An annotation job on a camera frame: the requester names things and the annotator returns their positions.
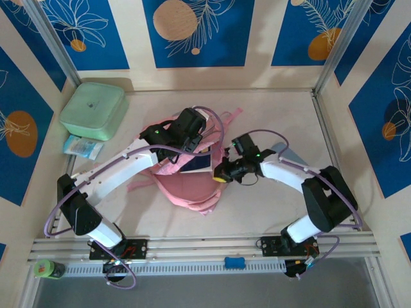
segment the pink strap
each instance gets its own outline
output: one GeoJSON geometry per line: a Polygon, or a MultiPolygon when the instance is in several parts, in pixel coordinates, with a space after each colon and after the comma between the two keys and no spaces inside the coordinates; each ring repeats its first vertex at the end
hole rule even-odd
{"type": "Polygon", "coordinates": [[[147,176],[149,179],[146,181],[134,181],[131,182],[127,185],[127,192],[129,193],[130,191],[139,188],[139,187],[146,187],[153,185],[155,183],[154,179],[152,178],[152,175],[149,171],[143,170],[142,172],[139,173],[140,175],[147,176]]]}

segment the metal strip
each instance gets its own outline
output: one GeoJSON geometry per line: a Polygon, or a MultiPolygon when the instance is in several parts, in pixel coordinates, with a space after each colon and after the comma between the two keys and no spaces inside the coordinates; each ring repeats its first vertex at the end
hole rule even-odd
{"type": "MultiPolygon", "coordinates": [[[[217,275],[217,274],[249,274],[249,273],[285,273],[286,265],[282,260],[248,261],[245,269],[227,269],[224,262],[165,262],[140,263],[131,265],[131,270],[139,276],[170,275],[217,275]]],[[[66,266],[65,277],[102,277],[101,264],[74,263],[66,266]]]]}
{"type": "Polygon", "coordinates": [[[322,112],[324,109],[324,105],[322,104],[322,96],[320,94],[316,94],[313,91],[311,92],[311,98],[313,100],[315,113],[317,114],[317,117],[319,119],[322,135],[324,136],[324,140],[326,142],[331,163],[334,167],[340,170],[340,164],[338,162],[337,153],[334,147],[335,139],[331,136],[330,131],[328,130],[328,127],[331,127],[331,125],[328,123],[326,117],[324,116],[324,113],[322,112]]]}
{"type": "Polygon", "coordinates": [[[365,258],[365,263],[380,307],[399,307],[391,283],[385,278],[381,258],[365,258]]]}
{"type": "Polygon", "coordinates": [[[342,56],[348,48],[349,43],[354,37],[358,27],[361,25],[362,19],[367,13],[373,0],[357,1],[353,10],[349,14],[342,31],[335,42],[333,49],[329,53],[326,63],[323,66],[322,72],[314,87],[316,94],[321,93],[324,89],[329,77],[334,73],[335,68],[341,61],[342,56]]]}
{"type": "MultiPolygon", "coordinates": [[[[340,245],[330,257],[379,257],[380,250],[372,232],[332,232],[340,236],[340,245]]],[[[224,257],[244,257],[247,260],[265,261],[256,241],[261,235],[250,237],[170,237],[150,239],[146,260],[133,261],[133,264],[150,262],[198,262],[222,261],[224,257]]],[[[321,253],[327,252],[334,239],[320,237],[321,253]]],[[[28,257],[29,264],[39,259],[53,259],[64,264],[86,262],[101,264],[103,261],[89,260],[88,239],[36,239],[28,257]]],[[[298,259],[299,257],[274,258],[298,259]]]]}
{"type": "Polygon", "coordinates": [[[78,87],[82,82],[77,74],[76,67],[71,61],[70,56],[67,54],[67,51],[54,30],[53,25],[50,23],[41,8],[41,4],[39,4],[37,0],[22,0],[22,3],[24,5],[24,9],[38,29],[44,42],[47,44],[56,61],[61,66],[64,74],[66,74],[67,79],[70,80],[75,87],[78,87]]]}

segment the container lid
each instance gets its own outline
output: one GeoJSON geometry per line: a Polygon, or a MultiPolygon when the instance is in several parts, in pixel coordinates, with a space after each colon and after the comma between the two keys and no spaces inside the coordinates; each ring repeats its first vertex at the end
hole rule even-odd
{"type": "Polygon", "coordinates": [[[49,260],[40,260],[34,265],[34,275],[37,277],[49,277],[54,271],[54,262],[49,260]]]}
{"type": "Polygon", "coordinates": [[[124,90],[120,87],[82,83],[61,112],[60,121],[92,129],[102,128],[110,121],[123,98],[124,90]]]}

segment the floral pattern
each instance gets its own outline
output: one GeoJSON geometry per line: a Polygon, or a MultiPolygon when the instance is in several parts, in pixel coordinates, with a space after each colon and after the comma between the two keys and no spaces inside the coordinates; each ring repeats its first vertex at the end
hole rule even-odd
{"type": "Polygon", "coordinates": [[[106,28],[109,20],[90,13],[89,0],[45,0],[41,6],[63,44],[78,52],[85,51],[86,42],[106,46],[99,30],[106,28]]]}

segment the cable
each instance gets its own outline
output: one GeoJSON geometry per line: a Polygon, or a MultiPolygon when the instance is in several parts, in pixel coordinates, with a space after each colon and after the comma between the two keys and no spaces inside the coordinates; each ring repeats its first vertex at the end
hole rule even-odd
{"type": "Polygon", "coordinates": [[[350,228],[361,228],[363,226],[363,221],[360,217],[360,215],[358,214],[358,212],[355,210],[355,208],[353,207],[353,205],[351,204],[351,202],[326,178],[324,178],[322,175],[306,169],[306,167],[302,167],[300,165],[294,164],[293,162],[289,162],[286,160],[280,160],[281,163],[283,163],[284,165],[296,168],[298,170],[304,171],[305,173],[308,173],[312,176],[317,177],[319,180],[321,180],[323,183],[325,183],[344,203],[345,205],[347,205],[347,207],[349,208],[349,210],[353,213],[354,218],[357,221],[356,225],[339,225],[340,227],[350,227],[350,228]]]}
{"type": "Polygon", "coordinates": [[[285,148],[283,148],[280,152],[278,152],[278,157],[281,157],[281,155],[283,155],[283,153],[290,147],[290,143],[288,142],[288,139],[287,139],[286,137],[284,137],[283,135],[281,135],[279,132],[276,132],[275,130],[263,130],[263,129],[260,129],[260,130],[251,130],[251,131],[249,131],[248,133],[256,133],[256,132],[273,133],[274,135],[279,136],[280,138],[282,138],[282,139],[285,141],[286,146],[285,146],[285,148]]]}
{"type": "MultiPolygon", "coordinates": [[[[176,149],[176,148],[172,148],[171,146],[163,146],[163,145],[152,145],[152,146],[143,146],[142,148],[139,149],[135,149],[132,151],[129,151],[128,153],[126,153],[126,155],[124,156],[120,156],[117,159],[113,160],[111,163],[107,164],[106,166],[102,167],[101,169],[97,170],[96,172],[94,172],[90,177],[89,177],[89,181],[83,181],[82,183],[80,183],[79,185],[77,185],[74,189],[72,189],[67,195],[65,195],[57,204],[56,206],[53,208],[53,210],[50,212],[49,217],[46,220],[46,223],[44,225],[44,235],[51,237],[51,236],[56,236],[56,235],[60,235],[63,234],[64,232],[70,231],[72,230],[72,228],[67,228],[55,233],[51,233],[49,232],[49,228],[50,228],[50,224],[53,220],[53,218],[56,216],[57,211],[59,210],[59,208],[70,198],[72,197],[73,194],[75,194],[77,191],[79,191],[83,186],[87,185],[90,183],[91,180],[94,180],[97,176],[99,176],[100,174],[102,174],[104,171],[110,169],[111,167],[115,166],[116,164],[118,164],[119,162],[121,162],[122,160],[127,159],[129,156],[135,155],[137,153],[140,153],[142,151],[147,151],[147,150],[152,150],[152,149],[164,149],[164,150],[171,150],[174,151],[175,153],[180,153],[180,154],[187,154],[187,155],[191,155],[191,156],[195,156],[195,157],[202,157],[202,156],[207,156],[210,155],[212,153],[214,153],[216,150],[219,150],[222,147],[223,144],[223,140],[224,140],[224,126],[223,123],[220,119],[220,117],[214,112],[212,111],[210,108],[207,107],[203,107],[203,106],[196,106],[194,107],[194,109],[201,109],[201,110],[205,110],[207,112],[209,112],[211,115],[213,115],[216,120],[218,121],[218,124],[220,125],[220,138],[218,140],[217,146],[214,147],[213,150],[211,151],[207,151],[204,153],[192,153],[192,152],[188,152],[188,151],[182,151],[180,149],[176,149]]],[[[118,289],[132,289],[133,287],[136,286],[136,275],[133,273],[133,271],[128,267],[127,264],[124,263],[123,260],[121,260],[121,258],[117,257],[114,253],[112,253],[107,247],[103,246],[101,243],[95,241],[96,244],[98,244],[102,250],[104,250],[105,252],[107,252],[111,257],[113,257],[114,259],[116,259],[117,261],[119,261],[125,268],[127,271],[129,271],[132,275],[133,278],[133,284],[131,286],[128,287],[122,287],[122,286],[118,286],[115,285],[113,283],[111,283],[108,280],[108,274],[105,276],[105,279],[107,280],[107,284],[112,285],[118,289]]]]}
{"type": "Polygon", "coordinates": [[[341,224],[339,225],[340,227],[349,227],[349,228],[362,228],[363,226],[363,221],[360,217],[360,215],[358,214],[358,212],[356,211],[356,209],[353,207],[353,205],[351,204],[351,202],[326,178],[324,178],[323,176],[321,176],[320,174],[310,170],[310,169],[306,169],[305,167],[302,167],[298,164],[294,164],[293,162],[289,162],[286,160],[281,159],[283,153],[290,147],[290,142],[288,141],[288,139],[283,136],[282,134],[280,134],[279,132],[276,132],[274,130],[251,130],[248,133],[254,133],[254,132],[268,132],[268,133],[273,133],[277,136],[280,136],[286,143],[286,146],[284,149],[282,149],[279,153],[278,153],[278,158],[280,159],[280,163],[296,168],[298,170],[304,171],[305,173],[308,173],[310,175],[316,176],[319,180],[321,180],[322,182],[324,182],[344,203],[345,205],[347,205],[347,207],[350,209],[350,211],[353,213],[353,216],[355,217],[357,224],[356,225],[344,225],[341,224]]]}
{"type": "MultiPolygon", "coordinates": [[[[286,143],[285,148],[282,149],[282,150],[278,153],[278,158],[279,158],[280,163],[282,163],[282,164],[284,164],[284,165],[287,165],[287,166],[290,166],[290,167],[293,167],[293,168],[295,168],[295,169],[301,170],[301,171],[303,171],[303,172],[305,172],[305,173],[308,173],[308,174],[310,174],[310,175],[312,175],[312,176],[317,177],[319,180],[321,180],[323,183],[325,183],[325,184],[345,203],[345,205],[347,205],[347,207],[349,208],[349,210],[353,213],[353,216],[354,216],[354,218],[355,218],[355,220],[356,220],[356,225],[341,224],[341,225],[338,225],[339,227],[362,228],[362,226],[363,226],[363,221],[362,221],[360,215],[358,214],[358,212],[356,211],[356,209],[353,207],[353,205],[351,204],[351,202],[350,202],[329,180],[327,180],[327,179],[324,178],[322,175],[320,175],[320,174],[318,174],[318,173],[316,173],[316,172],[314,172],[314,171],[312,171],[312,170],[310,170],[310,169],[308,169],[308,168],[306,168],[306,167],[302,167],[302,166],[300,166],[300,165],[298,165],[298,164],[294,164],[293,162],[289,162],[289,161],[286,161],[286,160],[282,159],[283,153],[290,147],[290,142],[288,141],[288,139],[287,139],[285,136],[283,136],[283,135],[281,135],[280,133],[278,133],[278,132],[276,132],[276,131],[273,131],[273,130],[262,130],[262,129],[261,129],[261,130],[251,130],[251,131],[249,131],[248,133],[254,133],[254,132],[268,132],[268,133],[273,133],[273,134],[275,134],[275,135],[277,135],[277,136],[280,136],[280,137],[285,141],[285,143],[286,143]]],[[[326,253],[325,253],[318,261],[316,261],[315,263],[318,263],[318,262],[324,260],[330,253],[332,253],[332,252],[335,250],[335,248],[338,246],[338,244],[340,244],[340,238],[339,238],[337,235],[322,235],[322,233],[323,233],[323,232],[320,232],[319,234],[317,234],[317,236],[321,236],[321,237],[334,237],[334,238],[337,239],[337,241],[335,242],[334,246],[331,247],[331,249],[330,249],[328,252],[326,252],[326,253]]]]}
{"type": "MultiPolygon", "coordinates": [[[[176,148],[172,148],[171,146],[163,146],[160,144],[155,144],[152,146],[143,146],[142,148],[139,149],[135,149],[132,151],[129,151],[128,153],[126,153],[125,156],[130,157],[133,156],[135,154],[138,154],[142,151],[147,151],[147,150],[152,150],[152,149],[164,149],[164,150],[171,150],[174,151],[176,153],[180,153],[180,154],[187,154],[187,155],[191,155],[194,157],[202,157],[202,156],[208,156],[212,153],[214,153],[216,150],[219,150],[220,147],[222,146],[223,143],[223,139],[224,139],[224,126],[223,123],[220,119],[220,117],[214,112],[212,111],[210,108],[207,107],[201,107],[201,106],[196,106],[194,107],[194,109],[202,109],[205,110],[207,112],[210,112],[218,121],[218,124],[220,125],[221,128],[221,134],[220,134],[220,139],[217,143],[217,146],[213,147],[214,149],[212,149],[211,151],[207,151],[207,152],[203,152],[203,153],[192,153],[192,152],[188,152],[188,151],[182,151],[180,149],[176,149],[176,148]]],[[[115,166],[116,164],[118,164],[119,162],[121,162],[122,160],[125,160],[125,156],[120,156],[117,159],[113,160],[111,163],[107,164],[106,166],[102,167],[101,169],[97,170],[96,172],[94,172],[90,177],[89,177],[89,181],[94,180],[97,176],[99,176],[100,174],[102,174],[104,171],[110,169],[111,167],[115,166]]],[[[76,186],[72,191],[70,191],[67,195],[65,195],[58,203],[57,205],[54,207],[54,209],[51,211],[49,217],[47,218],[46,224],[44,225],[44,235],[51,237],[51,236],[56,236],[56,235],[60,235],[63,234],[64,232],[70,231],[72,230],[71,228],[67,228],[65,230],[62,231],[58,231],[55,233],[50,233],[49,230],[49,226],[51,224],[51,221],[53,220],[53,218],[55,217],[58,209],[64,204],[64,202],[66,202],[70,197],[72,197],[72,195],[77,192],[79,189],[81,189],[84,185],[86,185],[87,182],[84,181],[82,183],[80,183],[78,186],[76,186]]]]}
{"type": "Polygon", "coordinates": [[[337,248],[338,244],[340,244],[340,238],[337,235],[331,235],[331,234],[330,235],[320,235],[320,237],[334,237],[336,239],[336,241],[335,241],[334,246],[331,247],[331,249],[328,250],[318,261],[316,261],[315,264],[322,261],[322,260],[324,260],[326,257],[328,257],[328,255],[331,252],[333,252],[335,250],[335,248],[337,248]]]}
{"type": "Polygon", "coordinates": [[[117,257],[114,253],[112,253],[107,247],[105,247],[104,245],[102,245],[100,242],[98,241],[94,241],[98,246],[100,246],[100,248],[102,250],[104,250],[107,254],[109,254],[113,259],[118,260],[121,265],[131,274],[131,277],[133,278],[133,283],[131,286],[119,286],[117,284],[113,284],[110,280],[109,280],[109,271],[107,272],[107,274],[104,276],[105,280],[107,281],[107,284],[109,286],[113,286],[116,287],[117,289],[122,289],[122,290],[130,290],[133,287],[136,286],[137,284],[137,277],[136,274],[132,271],[132,269],[130,268],[130,266],[128,266],[123,260],[121,260],[121,258],[117,257]]]}
{"type": "Polygon", "coordinates": [[[253,185],[256,185],[256,184],[257,184],[258,179],[259,179],[259,177],[258,177],[258,175],[256,175],[256,181],[255,181],[254,183],[251,183],[251,184],[242,184],[242,183],[240,183],[240,185],[241,185],[241,186],[253,186],[253,185]]]}

